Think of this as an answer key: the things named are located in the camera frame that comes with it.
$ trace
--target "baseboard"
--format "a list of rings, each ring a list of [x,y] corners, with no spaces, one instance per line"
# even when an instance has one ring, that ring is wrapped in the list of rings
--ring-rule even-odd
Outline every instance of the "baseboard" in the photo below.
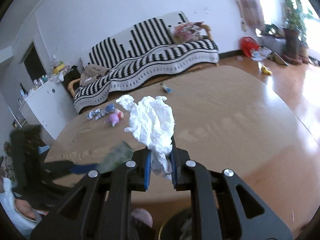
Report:
[[[232,51],[219,53],[219,59],[225,59],[228,57],[234,57],[234,56],[240,56],[240,55],[243,55],[243,51],[241,49],[232,50]]]

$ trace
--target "red plastic bag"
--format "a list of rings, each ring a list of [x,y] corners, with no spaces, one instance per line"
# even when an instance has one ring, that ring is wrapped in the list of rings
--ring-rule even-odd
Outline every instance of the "red plastic bag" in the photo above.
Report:
[[[250,50],[258,50],[260,46],[251,37],[243,37],[240,40],[240,48],[247,57],[252,57]]]

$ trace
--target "wooden table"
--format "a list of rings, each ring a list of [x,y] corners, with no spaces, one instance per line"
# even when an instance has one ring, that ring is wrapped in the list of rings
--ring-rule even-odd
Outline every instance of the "wooden table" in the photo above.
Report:
[[[166,103],[175,118],[177,147],[210,170],[233,169],[294,234],[310,221],[320,205],[319,148],[270,87],[231,66],[188,73],[165,84],[173,89]],[[136,102],[164,95],[159,84],[130,94]],[[76,117],[60,133],[46,161],[99,162],[121,140],[134,150],[143,148],[124,132],[129,120],[124,114],[115,128],[103,118],[89,121],[85,113]],[[71,175],[56,183],[70,186],[79,179]],[[133,192],[132,202],[151,212],[155,227],[190,205],[189,192],[175,192],[171,181],[154,174],[149,190]]]

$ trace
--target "sofa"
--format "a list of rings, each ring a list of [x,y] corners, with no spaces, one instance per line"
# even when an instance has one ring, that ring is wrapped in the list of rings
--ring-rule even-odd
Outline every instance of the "sofa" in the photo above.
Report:
[[[100,105],[110,92],[133,90],[154,76],[178,74],[199,63],[217,64],[219,51],[208,25],[202,25],[206,31],[202,40],[175,44],[169,28],[187,22],[181,11],[154,17],[106,38],[83,54],[84,67],[102,65],[109,73],[77,92],[73,85],[80,80],[69,84],[76,111]]]

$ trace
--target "white dresser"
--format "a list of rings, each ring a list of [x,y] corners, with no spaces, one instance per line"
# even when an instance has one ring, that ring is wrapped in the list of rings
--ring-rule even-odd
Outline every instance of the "white dresser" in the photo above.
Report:
[[[78,114],[61,83],[48,81],[29,95],[19,108],[28,124],[40,124],[42,140],[52,146],[62,129]]]

